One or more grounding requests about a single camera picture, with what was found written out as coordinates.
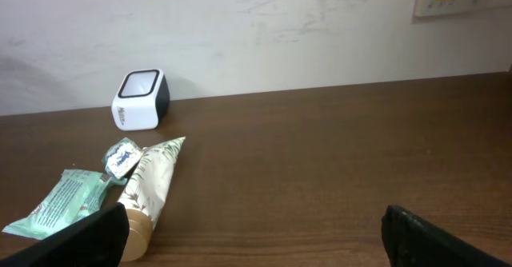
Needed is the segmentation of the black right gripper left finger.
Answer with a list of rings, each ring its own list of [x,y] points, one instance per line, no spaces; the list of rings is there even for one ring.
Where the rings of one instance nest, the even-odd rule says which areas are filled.
[[[1,260],[11,267],[117,267],[129,235],[126,209],[118,203]]]

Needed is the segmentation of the mint green wipes packet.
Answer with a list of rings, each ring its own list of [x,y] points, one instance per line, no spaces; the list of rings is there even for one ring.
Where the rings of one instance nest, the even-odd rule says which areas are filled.
[[[108,189],[126,183],[125,177],[117,179],[107,173],[66,169],[56,186],[27,217],[10,223],[2,231],[43,240],[99,211]]]

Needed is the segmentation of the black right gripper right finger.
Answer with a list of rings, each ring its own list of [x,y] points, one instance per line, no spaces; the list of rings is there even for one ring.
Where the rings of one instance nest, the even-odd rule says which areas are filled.
[[[399,205],[386,208],[381,235],[393,267],[511,267]]]

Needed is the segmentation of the small teal tissue pack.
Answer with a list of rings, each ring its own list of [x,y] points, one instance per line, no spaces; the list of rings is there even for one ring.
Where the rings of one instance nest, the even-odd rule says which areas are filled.
[[[138,164],[141,157],[142,149],[134,141],[124,137],[107,150],[102,162],[110,176],[121,179]]]

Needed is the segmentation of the white leafy cream tube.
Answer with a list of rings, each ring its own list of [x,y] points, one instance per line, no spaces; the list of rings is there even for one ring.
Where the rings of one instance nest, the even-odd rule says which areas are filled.
[[[124,205],[129,223],[122,261],[135,261],[147,251],[185,140],[178,137],[145,149],[122,191],[118,202]]]

